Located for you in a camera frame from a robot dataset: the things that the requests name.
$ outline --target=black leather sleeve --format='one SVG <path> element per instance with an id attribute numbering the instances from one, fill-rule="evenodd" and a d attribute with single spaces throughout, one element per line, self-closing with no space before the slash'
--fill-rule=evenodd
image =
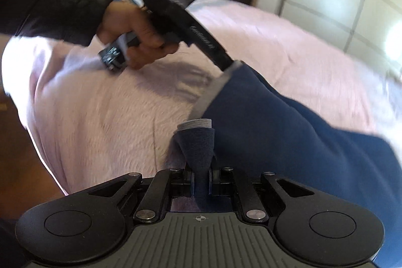
<path id="1" fill-rule="evenodd" d="M 0 33 L 88 46 L 112 0 L 0 0 Z"/>

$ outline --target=hand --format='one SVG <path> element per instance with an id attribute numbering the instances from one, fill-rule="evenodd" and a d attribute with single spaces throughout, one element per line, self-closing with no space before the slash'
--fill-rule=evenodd
<path id="1" fill-rule="evenodd" d="M 141 41 L 138 47 L 127 50 L 127 64 L 133 69 L 138 70 L 168 54 L 174 54 L 178 49 L 178 44 L 165 44 L 149 22 L 147 14 L 138 6 L 127 2 L 111 2 L 96 32 L 99 40 L 108 44 L 130 31 Z"/>

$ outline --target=pink bedspread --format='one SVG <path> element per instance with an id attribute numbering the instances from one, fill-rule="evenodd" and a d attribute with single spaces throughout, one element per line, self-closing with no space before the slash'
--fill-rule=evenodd
<path id="1" fill-rule="evenodd" d="M 290 22 L 234 2 L 198 0 L 190 11 L 234 59 L 335 127 L 371 133 L 374 124 L 353 61 Z M 38 152 L 66 193 L 127 172 L 153 176 L 183 166 L 170 146 L 203 90 L 221 72 L 197 48 L 114 76 L 82 48 L 14 38 L 3 56 L 4 88 Z"/>

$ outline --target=navy blue fabric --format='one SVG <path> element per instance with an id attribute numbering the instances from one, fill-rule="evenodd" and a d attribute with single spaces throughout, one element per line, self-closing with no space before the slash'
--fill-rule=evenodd
<path id="1" fill-rule="evenodd" d="M 375 263 L 402 267 L 402 170 L 384 140 L 332 128 L 247 65 L 203 118 L 212 120 L 221 167 L 273 171 L 369 209 L 385 227 Z"/>
<path id="2" fill-rule="evenodd" d="M 208 197 L 209 169 L 214 155 L 213 128 L 196 127 L 174 134 L 186 162 L 194 172 L 194 199 L 203 212 L 228 212 L 230 200 Z"/>
<path id="3" fill-rule="evenodd" d="M 15 223 L 0 218 L 0 267 L 21 268 L 28 263 L 15 237 Z"/>

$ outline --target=fingers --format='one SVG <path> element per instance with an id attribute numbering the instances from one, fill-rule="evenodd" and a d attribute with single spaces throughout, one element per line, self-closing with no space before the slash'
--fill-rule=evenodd
<path id="1" fill-rule="evenodd" d="M 150 48 L 162 47 L 164 40 L 152 26 L 147 14 L 139 8 L 136 8 L 135 11 L 135 15 L 130 16 L 131 28 L 141 43 Z"/>
<path id="2" fill-rule="evenodd" d="M 147 64 L 165 57 L 168 54 L 174 54 L 178 50 L 178 44 L 166 44 L 163 47 L 151 48 L 145 44 L 138 47 L 130 47 L 127 50 L 128 65 L 139 70 Z"/>
<path id="3" fill-rule="evenodd" d="M 107 45 L 113 41 L 115 41 L 119 36 L 116 36 L 116 34 L 113 34 L 105 29 L 103 29 L 103 26 L 100 26 L 98 29 L 98 32 L 96 33 L 98 36 L 98 39 L 101 43 L 104 45 Z"/>

